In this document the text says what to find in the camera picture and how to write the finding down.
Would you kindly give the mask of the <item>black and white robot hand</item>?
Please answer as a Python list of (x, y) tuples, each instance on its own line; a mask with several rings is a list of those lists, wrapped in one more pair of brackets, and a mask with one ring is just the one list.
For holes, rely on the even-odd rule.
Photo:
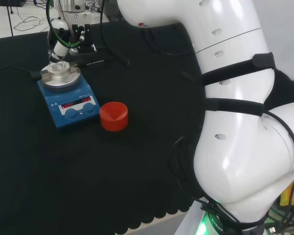
[(67, 55), (80, 55), (97, 51), (92, 42), (91, 14), (64, 12), (57, 19), (48, 18), (49, 58), (59, 62)]

